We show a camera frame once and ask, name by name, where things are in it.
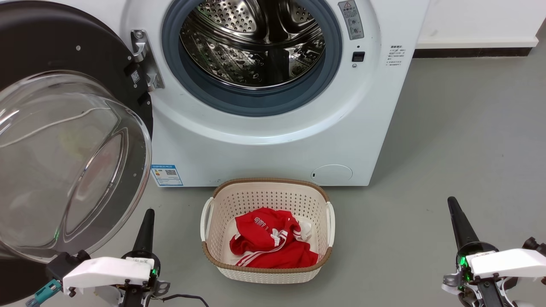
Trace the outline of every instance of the door hinge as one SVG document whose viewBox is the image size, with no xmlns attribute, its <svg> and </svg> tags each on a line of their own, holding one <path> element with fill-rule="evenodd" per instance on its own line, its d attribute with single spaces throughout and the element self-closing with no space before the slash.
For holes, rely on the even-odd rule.
<svg viewBox="0 0 546 307">
<path fill-rule="evenodd" d="M 161 73 L 157 67 L 156 59 L 153 56 L 152 47 L 150 46 L 146 31 L 132 30 L 131 43 L 134 50 L 134 61 L 139 63 L 146 73 L 148 91 L 153 92 L 156 90 L 156 88 L 165 88 L 163 79 L 161 78 Z"/>
</svg>

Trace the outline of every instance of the laundry basket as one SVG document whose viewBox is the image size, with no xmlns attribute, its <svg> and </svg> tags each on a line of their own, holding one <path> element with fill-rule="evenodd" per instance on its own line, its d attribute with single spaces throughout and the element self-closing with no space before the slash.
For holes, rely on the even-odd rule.
<svg viewBox="0 0 546 307">
<path fill-rule="evenodd" d="M 311 250 L 317 264 L 307 268 L 260 269 L 228 264 L 229 241 L 236 232 L 235 217 L 261 207 L 287 210 L 312 225 Z M 236 179 L 219 186 L 201 214 L 203 251 L 222 274 L 234 280 L 260 284 L 297 284 L 317 275 L 332 252 L 334 208 L 319 186 L 288 179 Z"/>
</svg>

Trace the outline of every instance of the open door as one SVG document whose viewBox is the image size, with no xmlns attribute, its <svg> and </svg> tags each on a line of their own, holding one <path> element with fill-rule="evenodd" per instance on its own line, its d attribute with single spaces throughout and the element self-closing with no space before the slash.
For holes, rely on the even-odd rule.
<svg viewBox="0 0 546 307">
<path fill-rule="evenodd" d="M 91 253 L 127 221 L 149 175 L 152 107 L 133 53 L 82 11 L 2 3 L 0 42 L 0 268 L 25 281 L 0 285 L 2 305 L 43 284 L 39 263 Z"/>
</svg>

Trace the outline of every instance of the white wall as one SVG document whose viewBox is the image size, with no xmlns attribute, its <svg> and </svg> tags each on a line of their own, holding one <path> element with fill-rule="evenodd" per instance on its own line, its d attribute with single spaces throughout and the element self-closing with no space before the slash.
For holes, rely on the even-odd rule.
<svg viewBox="0 0 546 307">
<path fill-rule="evenodd" d="M 534 47 L 546 0 L 431 0 L 417 48 Z"/>
</svg>

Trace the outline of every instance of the clothes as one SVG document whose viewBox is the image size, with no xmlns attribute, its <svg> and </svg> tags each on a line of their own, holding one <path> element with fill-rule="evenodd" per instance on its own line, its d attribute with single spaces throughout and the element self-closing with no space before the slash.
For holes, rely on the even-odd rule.
<svg viewBox="0 0 546 307">
<path fill-rule="evenodd" d="M 292 213 L 259 208 L 235 218 L 238 233 L 229 242 L 236 265 L 252 268 L 302 268 L 317 263 L 318 255 L 304 240 L 311 225 L 300 226 Z"/>
</svg>

